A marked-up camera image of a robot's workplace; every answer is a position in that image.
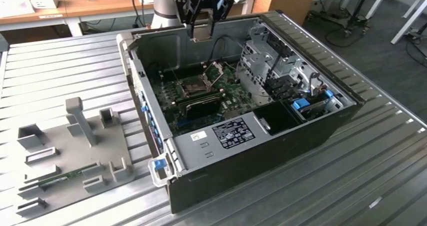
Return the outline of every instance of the circuit board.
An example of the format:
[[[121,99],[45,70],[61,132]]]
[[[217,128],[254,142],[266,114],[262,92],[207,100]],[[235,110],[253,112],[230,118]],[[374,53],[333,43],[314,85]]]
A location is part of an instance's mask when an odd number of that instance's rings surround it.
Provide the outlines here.
[[[183,109],[178,107],[178,102],[190,97],[189,92],[194,94],[203,93],[205,89],[201,86],[201,83],[198,84],[201,75],[162,82],[161,84],[153,84],[154,93],[162,107],[166,121],[175,136],[231,119],[258,106],[253,100],[251,93],[249,93],[239,83],[235,67],[237,65],[225,66],[221,78],[221,72],[215,68],[207,70],[206,77],[210,82],[214,82],[217,78],[219,78],[210,89],[211,92],[219,92],[219,111],[193,120],[189,120],[185,117]],[[190,90],[190,86],[187,86],[187,90],[183,89],[183,84],[186,84],[186,82],[187,85],[193,85]]]

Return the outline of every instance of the wooden desk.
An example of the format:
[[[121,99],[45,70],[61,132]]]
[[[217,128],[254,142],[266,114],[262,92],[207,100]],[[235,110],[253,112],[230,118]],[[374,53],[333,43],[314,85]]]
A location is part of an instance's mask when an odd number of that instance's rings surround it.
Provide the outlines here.
[[[255,0],[237,4],[230,15],[250,14]],[[145,0],[145,14],[155,13],[153,0]],[[139,15],[142,3],[135,0]],[[57,9],[37,9],[37,13],[0,18],[0,31],[26,29],[50,25],[66,24],[73,36],[82,36],[81,23],[113,18],[135,16],[133,0],[59,0]]]
[[[135,0],[137,8],[142,9],[142,3]],[[89,15],[113,14],[126,11],[135,11],[133,0],[66,0],[69,17],[82,17]],[[150,1],[145,4],[145,9],[153,9]]]
[[[35,13],[0,18],[0,31],[65,24],[65,18],[67,18],[65,0],[59,0],[55,9],[35,8],[34,10]]]

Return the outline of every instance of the sticker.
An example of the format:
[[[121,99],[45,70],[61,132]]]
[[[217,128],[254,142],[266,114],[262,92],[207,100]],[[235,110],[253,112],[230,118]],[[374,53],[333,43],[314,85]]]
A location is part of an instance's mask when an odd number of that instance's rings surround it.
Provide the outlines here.
[[[207,137],[207,133],[205,131],[197,132],[191,135],[193,141],[201,140]]]
[[[39,16],[41,19],[61,18],[61,17],[65,17],[65,15],[62,15],[62,14],[53,14],[53,15]]]
[[[255,135],[243,118],[213,127],[213,130],[225,149],[230,149],[255,139]]]

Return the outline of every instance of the white box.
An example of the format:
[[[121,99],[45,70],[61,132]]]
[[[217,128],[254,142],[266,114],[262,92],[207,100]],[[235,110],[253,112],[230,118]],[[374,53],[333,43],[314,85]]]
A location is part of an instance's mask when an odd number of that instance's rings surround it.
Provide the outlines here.
[[[57,9],[59,0],[31,0],[31,4],[37,9]]]

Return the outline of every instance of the metal table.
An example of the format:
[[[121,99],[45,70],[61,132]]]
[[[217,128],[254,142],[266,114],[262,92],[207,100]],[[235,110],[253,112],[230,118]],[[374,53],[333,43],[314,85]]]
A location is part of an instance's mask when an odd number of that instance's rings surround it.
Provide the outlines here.
[[[316,150],[179,214],[153,184],[143,128],[121,66],[115,33],[23,43],[2,57],[0,139],[38,122],[66,124],[65,98],[81,96],[90,117],[121,112],[137,180],[25,225],[417,225],[426,224],[426,124],[290,20],[285,31],[316,54],[368,104]],[[22,221],[14,142],[0,145],[0,222]]]

